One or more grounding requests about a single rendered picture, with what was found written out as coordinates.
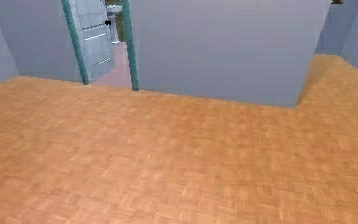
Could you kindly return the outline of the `green door frame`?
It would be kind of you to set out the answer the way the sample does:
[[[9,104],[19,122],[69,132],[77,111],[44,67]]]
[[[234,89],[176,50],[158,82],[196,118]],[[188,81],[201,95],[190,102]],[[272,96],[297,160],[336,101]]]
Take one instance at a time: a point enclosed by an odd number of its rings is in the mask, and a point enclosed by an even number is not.
[[[65,20],[67,23],[69,35],[71,37],[71,42],[75,54],[75,58],[77,61],[78,71],[81,78],[81,83],[83,85],[89,85],[91,82],[89,81],[87,71],[84,65],[83,55],[80,48],[80,43],[78,41],[77,32],[75,29],[71,7],[69,0],[60,0],[63,13],[65,16]],[[105,2],[105,8],[107,12],[107,20],[111,21],[111,25],[109,26],[110,29],[110,36],[111,36],[111,44],[112,48],[114,47],[114,36],[116,31],[116,23],[115,18],[117,15],[121,15],[123,17],[123,32],[125,36],[125,43],[126,43],[126,49],[127,49],[127,59],[128,59],[128,65],[130,70],[130,81],[131,81],[131,89],[133,91],[139,90],[139,82],[138,82],[138,76],[137,76],[137,68],[136,68],[136,54],[134,50],[134,43],[133,43],[133,33],[132,33],[132,26],[131,26],[131,16],[130,16],[130,6],[129,6],[129,0],[119,0],[119,4],[106,4]]]

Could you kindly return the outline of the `pale grey room door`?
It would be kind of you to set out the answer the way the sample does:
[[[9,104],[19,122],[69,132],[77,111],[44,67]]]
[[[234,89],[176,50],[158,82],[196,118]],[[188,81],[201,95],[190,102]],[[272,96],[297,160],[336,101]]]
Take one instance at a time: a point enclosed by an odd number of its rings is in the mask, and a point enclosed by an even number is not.
[[[113,48],[104,0],[69,0],[89,81],[114,69]]]

